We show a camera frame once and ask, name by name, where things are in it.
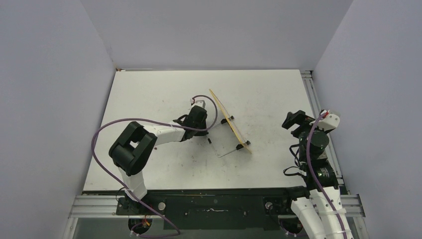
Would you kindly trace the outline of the yellow framed whiteboard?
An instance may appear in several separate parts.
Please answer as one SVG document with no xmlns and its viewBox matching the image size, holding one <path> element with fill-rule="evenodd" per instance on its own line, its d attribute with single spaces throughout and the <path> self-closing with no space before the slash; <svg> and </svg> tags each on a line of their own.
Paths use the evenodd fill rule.
<svg viewBox="0 0 422 239">
<path fill-rule="evenodd" d="M 218 118 L 209 130 L 207 139 L 216 156 L 222 158 L 239 151 L 251 154 L 250 141 L 243 137 L 236 126 L 235 117 L 228 112 L 212 89 L 209 89 L 209 92 L 217 106 Z"/>
</svg>

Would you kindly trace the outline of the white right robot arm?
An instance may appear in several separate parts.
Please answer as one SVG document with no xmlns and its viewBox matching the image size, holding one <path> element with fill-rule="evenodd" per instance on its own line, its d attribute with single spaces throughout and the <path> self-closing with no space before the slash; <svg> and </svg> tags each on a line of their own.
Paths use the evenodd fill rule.
<svg viewBox="0 0 422 239">
<path fill-rule="evenodd" d="M 304 111 L 289 112 L 282 128 L 290 129 L 298 139 L 295 144 L 295 168 L 301 176 L 305 188 L 281 200 L 287 213 L 294 213 L 311 239 L 351 239 L 350 226 L 346 219 L 346 209 L 340 198 L 337 176 L 331 164 L 321 156 L 329 145 L 328 134 L 340 123 L 340 116 L 332 110 L 322 110 L 317 118 Z"/>
</svg>

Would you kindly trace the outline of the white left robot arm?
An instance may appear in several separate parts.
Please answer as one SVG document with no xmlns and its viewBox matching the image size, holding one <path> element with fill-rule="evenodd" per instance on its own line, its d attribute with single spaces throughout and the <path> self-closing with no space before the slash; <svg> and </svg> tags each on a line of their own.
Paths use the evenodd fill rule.
<svg viewBox="0 0 422 239">
<path fill-rule="evenodd" d="M 148 200 L 144 198 L 147 189 L 142 174 L 143 168 L 153 149 L 161 144 L 183 142 L 194 136 L 203 136 L 207 132 L 208 113 L 204 104 L 195 103 L 190 112 L 173 120 L 174 126 L 141 125 L 130 122 L 109 150 L 109 156 L 122 174 L 125 190 L 130 198 L 129 208 L 135 214 L 143 214 L 148 209 Z"/>
</svg>

